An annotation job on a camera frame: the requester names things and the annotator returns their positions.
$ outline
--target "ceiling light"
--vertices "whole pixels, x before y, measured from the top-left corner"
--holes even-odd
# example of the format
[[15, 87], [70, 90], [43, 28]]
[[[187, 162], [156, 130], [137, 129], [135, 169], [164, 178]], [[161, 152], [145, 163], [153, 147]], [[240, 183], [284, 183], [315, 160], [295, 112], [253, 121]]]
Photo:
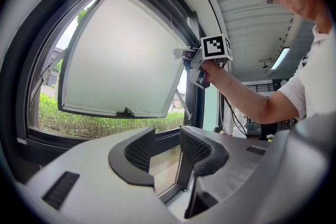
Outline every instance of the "ceiling light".
[[275, 61], [275, 63], [272, 65], [271, 70], [277, 69], [277, 67], [281, 64], [282, 60], [286, 57], [286, 54], [289, 52], [289, 48], [282, 48], [282, 51], [278, 57], [278, 59]]

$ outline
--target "white corrugated ceiling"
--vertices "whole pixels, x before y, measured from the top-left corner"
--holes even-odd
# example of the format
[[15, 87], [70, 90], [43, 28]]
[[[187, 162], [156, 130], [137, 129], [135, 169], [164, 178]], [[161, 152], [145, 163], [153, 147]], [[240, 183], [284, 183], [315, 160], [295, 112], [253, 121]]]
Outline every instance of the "white corrugated ceiling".
[[286, 41], [295, 15], [266, 0], [217, 1], [232, 44], [234, 76], [241, 81], [252, 81], [289, 78], [294, 74], [313, 41], [313, 23], [303, 21], [290, 43], [286, 59], [277, 70], [270, 72], [269, 68], [263, 69], [264, 61], [271, 66]]

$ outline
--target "tree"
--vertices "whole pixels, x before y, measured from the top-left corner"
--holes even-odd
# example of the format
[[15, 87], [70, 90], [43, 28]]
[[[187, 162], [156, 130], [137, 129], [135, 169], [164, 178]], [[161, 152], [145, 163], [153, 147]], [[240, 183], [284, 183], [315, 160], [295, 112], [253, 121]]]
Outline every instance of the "tree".
[[83, 17], [85, 16], [86, 12], [89, 10], [90, 7], [84, 8], [81, 10], [81, 12], [78, 14], [77, 16], [77, 23], [79, 24], [80, 21], [83, 19]]
[[57, 73], [60, 72], [60, 70], [61, 70], [61, 66], [62, 66], [62, 62], [63, 62], [63, 59], [61, 59], [61, 60], [57, 63], [57, 65], [55, 65], [55, 67], [54, 67], [54, 69], [53, 69], [54, 72], [57, 72]]

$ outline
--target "green bush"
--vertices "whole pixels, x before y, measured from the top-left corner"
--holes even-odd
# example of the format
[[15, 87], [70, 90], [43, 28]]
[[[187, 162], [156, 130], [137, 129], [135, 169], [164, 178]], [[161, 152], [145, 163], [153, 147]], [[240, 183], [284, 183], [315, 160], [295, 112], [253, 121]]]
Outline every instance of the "green bush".
[[44, 131], [76, 137], [98, 138], [131, 129], [155, 126], [157, 133], [180, 127], [183, 112], [171, 112], [162, 119], [109, 119], [61, 112], [57, 100], [41, 92], [39, 128]]

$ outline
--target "hand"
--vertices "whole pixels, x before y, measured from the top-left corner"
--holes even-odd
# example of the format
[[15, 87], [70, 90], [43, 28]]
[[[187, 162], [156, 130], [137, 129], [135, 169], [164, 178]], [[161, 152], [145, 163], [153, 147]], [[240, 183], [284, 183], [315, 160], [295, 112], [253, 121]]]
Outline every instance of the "hand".
[[201, 67], [206, 73], [205, 79], [208, 82], [213, 82], [219, 71], [222, 69], [214, 60], [206, 60]]

